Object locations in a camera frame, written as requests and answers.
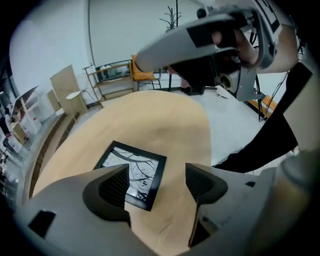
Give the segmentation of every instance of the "wooden shelf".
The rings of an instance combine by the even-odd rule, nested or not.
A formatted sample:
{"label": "wooden shelf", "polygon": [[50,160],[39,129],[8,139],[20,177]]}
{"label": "wooden shelf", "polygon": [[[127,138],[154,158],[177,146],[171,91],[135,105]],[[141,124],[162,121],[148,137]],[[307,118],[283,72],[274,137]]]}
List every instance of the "wooden shelf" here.
{"label": "wooden shelf", "polygon": [[125,66],[129,66],[130,63],[125,63],[125,64],[120,64],[120,65],[114,65],[114,66],[111,66],[111,67],[107,67],[107,68],[104,68],[104,69],[100,69],[92,74],[98,74],[98,73],[101,73],[103,71],[107,71],[107,70],[112,70],[112,69],[116,69],[116,68],[120,68],[120,67],[125,67]]}
{"label": "wooden shelf", "polygon": [[105,99],[100,100],[100,103],[105,102],[107,100],[112,100],[115,98],[119,98],[121,96],[127,95],[133,93],[133,89],[124,89],[124,90],[119,90],[119,91],[115,91],[115,92],[111,92],[108,94],[104,94],[103,97]]}
{"label": "wooden shelf", "polygon": [[127,81],[127,80],[130,80],[130,79],[131,79],[130,76],[126,76],[126,77],[123,77],[123,78],[118,78],[117,80],[113,80],[113,81],[104,81],[104,82],[97,83],[93,88],[97,88],[97,87],[100,87],[100,86],[108,86],[108,85],[114,84],[116,82]]}

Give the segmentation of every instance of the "white wall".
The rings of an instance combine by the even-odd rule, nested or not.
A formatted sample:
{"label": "white wall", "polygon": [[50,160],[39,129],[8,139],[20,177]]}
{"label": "white wall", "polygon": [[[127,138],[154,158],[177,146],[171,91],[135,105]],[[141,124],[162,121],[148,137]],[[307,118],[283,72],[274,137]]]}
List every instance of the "white wall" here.
{"label": "white wall", "polygon": [[[131,59],[144,45],[167,30],[167,6],[176,0],[90,0],[90,35],[95,66]],[[201,6],[178,0],[178,25],[197,19]]]}
{"label": "white wall", "polygon": [[[72,65],[80,89],[89,86],[83,68],[88,53],[88,0],[47,0],[16,28],[9,49],[14,82],[19,94],[39,85],[52,89],[50,77]],[[87,104],[93,100],[83,95]]]}

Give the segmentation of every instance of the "black picture frame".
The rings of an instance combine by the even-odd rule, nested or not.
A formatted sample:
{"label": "black picture frame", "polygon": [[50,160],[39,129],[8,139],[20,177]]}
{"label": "black picture frame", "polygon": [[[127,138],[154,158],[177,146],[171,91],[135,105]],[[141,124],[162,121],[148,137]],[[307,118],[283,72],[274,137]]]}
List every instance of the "black picture frame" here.
{"label": "black picture frame", "polygon": [[125,201],[127,203],[150,212],[157,196],[160,182],[164,173],[167,157],[163,155],[151,153],[133,146],[129,146],[114,140],[106,149],[102,157],[99,159],[94,169],[99,169],[104,167],[103,164],[105,160],[108,158],[109,154],[114,148],[119,148],[145,158],[156,160],[158,162],[146,200],[143,201],[130,194],[125,195]]}

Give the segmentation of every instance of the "person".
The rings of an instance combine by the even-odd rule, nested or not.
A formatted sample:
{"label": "person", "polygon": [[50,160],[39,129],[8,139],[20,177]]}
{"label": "person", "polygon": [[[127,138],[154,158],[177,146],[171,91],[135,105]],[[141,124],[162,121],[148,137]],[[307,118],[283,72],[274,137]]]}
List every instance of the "person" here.
{"label": "person", "polygon": [[[294,24],[290,17],[284,14],[276,4],[271,0],[268,2],[277,15],[282,30],[276,45],[277,53],[274,61],[269,67],[257,70],[257,73],[282,73],[293,68],[299,70],[301,67],[296,66],[298,63],[298,46]],[[250,6],[253,5],[253,2],[251,0],[244,0],[239,3],[234,0],[215,1],[216,6],[227,4]],[[239,49],[239,58],[245,63],[254,64],[258,58],[258,51],[250,44],[240,30],[235,30],[234,33],[236,45]],[[219,45],[222,41],[222,34],[219,31],[214,31],[212,39],[216,45]],[[246,173],[261,168],[293,150],[298,145],[298,142],[284,117],[284,112],[305,85],[306,79],[308,79],[308,74],[296,78],[293,78],[293,75],[289,75],[286,82],[286,92],[273,114],[265,122],[254,139],[243,149],[236,153],[231,153],[226,160],[214,167],[232,172]]]}

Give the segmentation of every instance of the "white floor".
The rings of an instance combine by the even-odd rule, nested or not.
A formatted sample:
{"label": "white floor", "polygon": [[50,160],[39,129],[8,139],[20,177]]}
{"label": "white floor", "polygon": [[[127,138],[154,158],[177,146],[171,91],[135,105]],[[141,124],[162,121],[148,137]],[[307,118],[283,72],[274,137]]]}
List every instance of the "white floor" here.
{"label": "white floor", "polygon": [[[227,99],[218,96],[213,90],[206,90],[203,95],[191,96],[199,102],[209,119],[211,130],[211,164],[215,165],[226,158],[230,153],[239,151],[248,144],[258,133],[263,122],[259,122],[258,114],[247,105],[239,102],[223,88],[218,87],[218,93]],[[107,106],[117,99],[104,101]],[[82,115],[72,128],[70,134],[74,133],[84,122],[99,111],[98,107],[91,108],[88,113]],[[286,156],[282,156],[266,165],[266,167],[277,166]],[[259,175],[264,168],[260,168],[250,174]]]}

